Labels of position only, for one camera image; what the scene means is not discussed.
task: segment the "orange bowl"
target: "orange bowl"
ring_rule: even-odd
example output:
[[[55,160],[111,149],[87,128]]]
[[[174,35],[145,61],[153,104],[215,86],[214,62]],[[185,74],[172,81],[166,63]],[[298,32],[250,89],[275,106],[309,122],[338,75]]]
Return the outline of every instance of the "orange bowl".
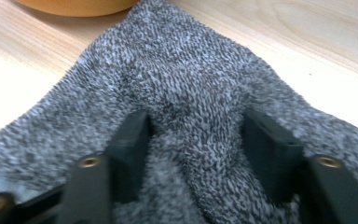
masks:
[[[135,5],[138,0],[17,0],[17,2],[55,15],[93,17],[125,10]]]

